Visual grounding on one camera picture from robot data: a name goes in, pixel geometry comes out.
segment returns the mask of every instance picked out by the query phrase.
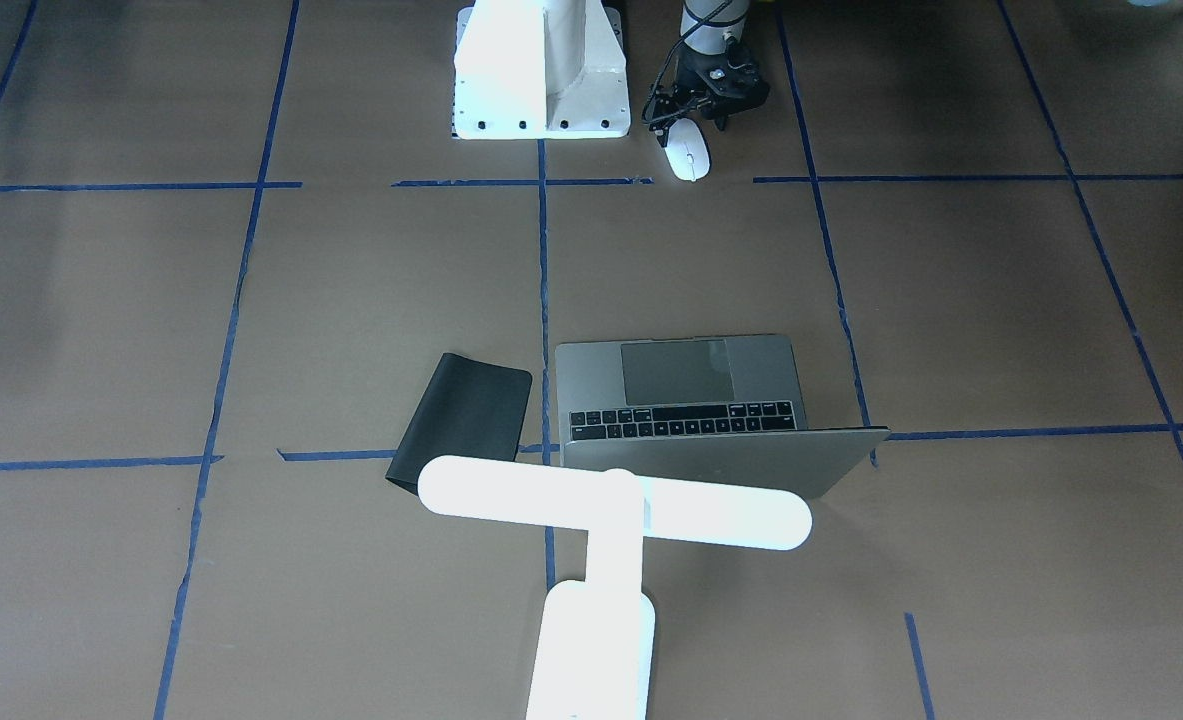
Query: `black key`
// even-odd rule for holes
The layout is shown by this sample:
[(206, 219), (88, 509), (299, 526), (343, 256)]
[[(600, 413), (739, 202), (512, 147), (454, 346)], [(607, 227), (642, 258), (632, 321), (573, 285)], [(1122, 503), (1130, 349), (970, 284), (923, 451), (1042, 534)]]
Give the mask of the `black key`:
[(592, 424), (586, 428), (573, 428), (573, 439), (605, 439), (605, 426)]
[(728, 419), (728, 406), (654, 407), (654, 420)]
[(761, 419), (759, 427), (767, 430), (793, 430), (796, 429), (796, 419), (791, 415), (774, 415), (772, 419)]

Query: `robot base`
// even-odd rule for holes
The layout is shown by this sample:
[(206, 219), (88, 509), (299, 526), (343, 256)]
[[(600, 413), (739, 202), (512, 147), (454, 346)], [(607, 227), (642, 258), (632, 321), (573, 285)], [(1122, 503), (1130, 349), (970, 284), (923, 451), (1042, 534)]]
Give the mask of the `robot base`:
[(597, 0), (477, 0), (458, 13), (453, 61), (463, 140), (622, 137), (631, 128), (622, 20)]

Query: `gray floor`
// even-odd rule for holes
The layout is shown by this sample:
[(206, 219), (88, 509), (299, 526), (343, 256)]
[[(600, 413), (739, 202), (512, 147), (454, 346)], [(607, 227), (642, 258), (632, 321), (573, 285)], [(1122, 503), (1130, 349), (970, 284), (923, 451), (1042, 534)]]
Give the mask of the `gray floor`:
[(544, 532), (381, 479), (437, 357), (558, 462), (558, 343), (757, 332), (896, 434), (647, 544), (651, 716), (1183, 719), (1183, 0), (756, 4), (697, 184), (453, 141), (460, 5), (0, 0), (0, 719), (523, 716)]

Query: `white t-shaped object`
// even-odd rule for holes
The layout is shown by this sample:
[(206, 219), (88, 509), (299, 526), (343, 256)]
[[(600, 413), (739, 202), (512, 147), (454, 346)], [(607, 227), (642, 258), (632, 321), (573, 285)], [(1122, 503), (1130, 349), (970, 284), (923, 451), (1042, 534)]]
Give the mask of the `white t-shaped object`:
[(587, 530), (586, 580), (547, 593), (526, 720), (644, 720), (654, 638), (644, 538), (791, 550), (812, 528), (789, 492), (451, 455), (427, 462), (418, 495), (441, 515)]

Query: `open laptop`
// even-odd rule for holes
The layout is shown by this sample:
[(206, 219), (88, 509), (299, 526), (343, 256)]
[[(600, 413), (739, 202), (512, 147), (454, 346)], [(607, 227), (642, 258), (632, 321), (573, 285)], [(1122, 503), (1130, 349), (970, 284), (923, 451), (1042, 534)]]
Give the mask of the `open laptop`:
[(821, 497), (888, 428), (807, 429), (784, 336), (573, 342), (555, 348), (565, 468)]

